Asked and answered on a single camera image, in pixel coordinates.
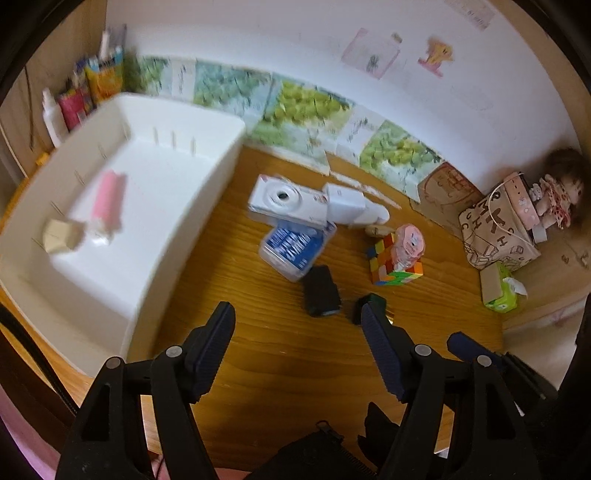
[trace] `tissue box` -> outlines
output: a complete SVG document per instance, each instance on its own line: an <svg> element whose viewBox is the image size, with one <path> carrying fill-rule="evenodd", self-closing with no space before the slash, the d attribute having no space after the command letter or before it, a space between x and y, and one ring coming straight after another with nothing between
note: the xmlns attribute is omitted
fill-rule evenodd
<svg viewBox="0 0 591 480"><path fill-rule="evenodd" d="M498 313L510 312L517 308L515 287L505 281L512 278L501 262L495 262L480 271L482 303L487 309Z"/></svg>

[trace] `lotion bottle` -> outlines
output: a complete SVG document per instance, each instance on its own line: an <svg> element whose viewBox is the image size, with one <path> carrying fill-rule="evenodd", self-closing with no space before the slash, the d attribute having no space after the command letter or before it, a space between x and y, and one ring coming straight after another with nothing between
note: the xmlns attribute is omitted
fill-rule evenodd
<svg viewBox="0 0 591 480"><path fill-rule="evenodd" d="M53 142L58 148L66 141L69 134L60 106L56 103L49 88L43 90L43 121Z"/></svg>

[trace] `screw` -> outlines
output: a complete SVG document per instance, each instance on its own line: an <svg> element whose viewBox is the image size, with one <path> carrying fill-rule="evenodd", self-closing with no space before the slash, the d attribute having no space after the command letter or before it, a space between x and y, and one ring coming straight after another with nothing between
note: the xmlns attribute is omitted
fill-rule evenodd
<svg viewBox="0 0 591 480"><path fill-rule="evenodd" d="M492 360L490 357L486 355L478 355L476 361L481 364L483 367L489 367L492 365Z"/></svg>
<svg viewBox="0 0 591 480"><path fill-rule="evenodd" d="M179 347L178 345L169 346L166 349L166 356L170 357L170 358L174 358L176 356L179 356L181 353L183 353L183 349L181 347Z"/></svg>
<svg viewBox="0 0 591 480"><path fill-rule="evenodd" d="M431 347L427 346L427 345L423 345L422 343L417 345L414 348L414 351L419 354L420 356L429 356L431 355Z"/></svg>
<svg viewBox="0 0 591 480"><path fill-rule="evenodd" d="M118 356L112 356L105 363L105 366L110 369L117 368L120 365L121 365L121 358L119 358Z"/></svg>

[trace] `white storage tray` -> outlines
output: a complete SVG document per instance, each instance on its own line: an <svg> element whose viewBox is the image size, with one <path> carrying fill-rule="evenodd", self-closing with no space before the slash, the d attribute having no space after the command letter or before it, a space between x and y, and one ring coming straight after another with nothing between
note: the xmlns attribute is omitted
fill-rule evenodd
<svg viewBox="0 0 591 480"><path fill-rule="evenodd" d="M105 359L148 358L178 275L232 177L245 125L173 100L119 95L35 175L0 235L0 283L33 328L95 376ZM121 227L48 255L44 225L88 222L102 174L125 176Z"/></svg>

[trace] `white wall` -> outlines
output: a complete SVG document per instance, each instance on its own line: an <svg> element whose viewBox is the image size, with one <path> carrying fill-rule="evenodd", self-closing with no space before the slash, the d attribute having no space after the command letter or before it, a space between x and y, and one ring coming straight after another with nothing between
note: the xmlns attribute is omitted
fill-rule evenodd
<svg viewBox="0 0 591 480"><path fill-rule="evenodd" d="M449 5L458 2L482 0L109 0L107 23L126 22L128 46L140 54L270 70L351 98L485 191L517 168L533 172L550 149L578 142L552 82L510 23L495 11L482 31ZM381 80L340 61L362 27L402 38ZM454 49L441 79L417 63L432 35Z"/></svg>

